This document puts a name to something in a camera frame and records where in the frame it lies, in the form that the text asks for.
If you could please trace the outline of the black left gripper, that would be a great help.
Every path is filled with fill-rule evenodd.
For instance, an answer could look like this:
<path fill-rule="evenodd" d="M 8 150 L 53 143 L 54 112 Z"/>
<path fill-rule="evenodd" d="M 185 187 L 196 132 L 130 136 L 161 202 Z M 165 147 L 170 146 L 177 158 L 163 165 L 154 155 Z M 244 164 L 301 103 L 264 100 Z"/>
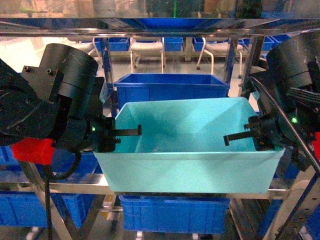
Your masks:
<path fill-rule="evenodd" d="M 123 136 L 141 136 L 142 126 L 137 128 L 116 129 L 116 120 L 103 114 L 94 116 L 87 114 L 81 119 L 68 117 L 63 134 L 55 140 L 56 149 L 69 152 L 97 151 L 110 153 L 121 143 Z"/>

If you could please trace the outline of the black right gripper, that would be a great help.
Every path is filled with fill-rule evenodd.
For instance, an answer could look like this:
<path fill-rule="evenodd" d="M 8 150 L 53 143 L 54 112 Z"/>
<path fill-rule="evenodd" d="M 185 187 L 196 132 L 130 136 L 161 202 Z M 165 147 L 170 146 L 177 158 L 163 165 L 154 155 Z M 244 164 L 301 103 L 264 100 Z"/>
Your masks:
<path fill-rule="evenodd" d="M 289 121 L 306 144 L 315 140 L 315 114 L 312 112 L 290 112 Z M 244 132 L 225 135 L 225 146 L 231 141 L 254 138 L 254 147 L 257 151 L 274 150 L 276 146 L 298 146 L 298 139 L 284 118 L 276 113 L 255 115 L 248 118 L 243 125 Z"/>

